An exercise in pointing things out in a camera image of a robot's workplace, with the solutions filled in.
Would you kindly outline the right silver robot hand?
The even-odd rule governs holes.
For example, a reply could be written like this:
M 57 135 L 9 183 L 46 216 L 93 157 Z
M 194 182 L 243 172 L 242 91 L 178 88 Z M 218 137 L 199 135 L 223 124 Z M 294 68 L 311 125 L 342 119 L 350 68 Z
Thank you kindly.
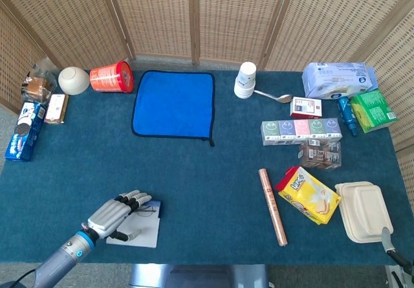
M 387 227 L 382 228 L 381 242 L 386 254 L 401 266 L 407 274 L 411 274 L 413 270 L 413 263 L 399 253 L 391 242 L 391 233 Z

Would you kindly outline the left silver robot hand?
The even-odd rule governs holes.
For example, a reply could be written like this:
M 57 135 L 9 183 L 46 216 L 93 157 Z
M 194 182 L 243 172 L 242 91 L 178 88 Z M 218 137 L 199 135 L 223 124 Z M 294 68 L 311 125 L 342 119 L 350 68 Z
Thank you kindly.
M 82 223 L 82 232 L 85 233 L 95 245 L 98 239 L 112 238 L 120 241 L 132 241 L 140 233 L 137 230 L 132 234 L 124 234 L 117 228 L 143 204 L 152 197 L 140 190 L 119 194 L 114 199 L 108 200 L 95 213 Z

